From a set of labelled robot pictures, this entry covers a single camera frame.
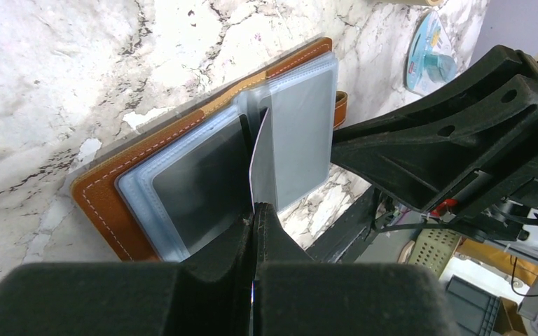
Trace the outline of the black gold-line VIP card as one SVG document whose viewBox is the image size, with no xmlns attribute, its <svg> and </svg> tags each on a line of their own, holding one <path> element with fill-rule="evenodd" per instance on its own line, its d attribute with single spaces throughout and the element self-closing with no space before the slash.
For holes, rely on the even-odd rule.
<svg viewBox="0 0 538 336">
<path fill-rule="evenodd" d="M 250 158 L 248 123 L 234 120 L 153 179 L 153 189 L 190 254 L 250 210 Z"/>
</svg>

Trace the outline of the brown leather card holder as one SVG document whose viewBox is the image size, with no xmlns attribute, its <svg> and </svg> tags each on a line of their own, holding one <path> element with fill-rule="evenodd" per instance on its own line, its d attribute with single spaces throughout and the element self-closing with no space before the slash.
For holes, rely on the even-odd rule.
<svg viewBox="0 0 538 336">
<path fill-rule="evenodd" d="M 281 211 L 327 180 L 347 112 L 338 65 L 316 38 L 131 140 L 71 196 L 121 260 L 185 260 L 242 211 Z"/>
</svg>

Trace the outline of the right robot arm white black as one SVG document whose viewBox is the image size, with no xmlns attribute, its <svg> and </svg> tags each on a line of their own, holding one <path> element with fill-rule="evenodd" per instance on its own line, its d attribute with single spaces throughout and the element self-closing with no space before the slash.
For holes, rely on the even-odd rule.
<svg viewBox="0 0 538 336">
<path fill-rule="evenodd" d="M 434 93 L 334 132 L 331 161 L 371 184 L 312 248 L 354 260 L 386 197 L 538 264 L 538 54 L 497 45 Z"/>
</svg>

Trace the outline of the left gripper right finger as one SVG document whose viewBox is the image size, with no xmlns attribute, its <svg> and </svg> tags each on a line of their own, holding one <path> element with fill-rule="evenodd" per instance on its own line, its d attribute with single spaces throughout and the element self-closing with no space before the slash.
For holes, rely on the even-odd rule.
<svg viewBox="0 0 538 336">
<path fill-rule="evenodd" d="M 443 289 L 427 269 L 320 263 L 282 228 L 272 204 L 254 209 L 255 335 L 456 335 Z"/>
</svg>

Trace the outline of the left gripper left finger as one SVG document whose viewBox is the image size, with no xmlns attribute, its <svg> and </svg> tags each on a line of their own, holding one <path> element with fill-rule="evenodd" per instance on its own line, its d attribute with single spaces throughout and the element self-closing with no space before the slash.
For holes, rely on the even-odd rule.
<svg viewBox="0 0 538 336">
<path fill-rule="evenodd" d="M 0 283 L 0 335 L 244 335 L 251 212 L 183 262 L 52 262 Z"/>
</svg>

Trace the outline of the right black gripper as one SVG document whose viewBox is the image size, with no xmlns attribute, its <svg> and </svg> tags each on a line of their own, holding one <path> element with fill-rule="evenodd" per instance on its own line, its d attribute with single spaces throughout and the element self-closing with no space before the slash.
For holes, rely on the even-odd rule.
<svg viewBox="0 0 538 336">
<path fill-rule="evenodd" d="M 437 91 L 334 132 L 331 161 L 476 240 L 538 228 L 538 60 L 497 45 Z"/>
</svg>

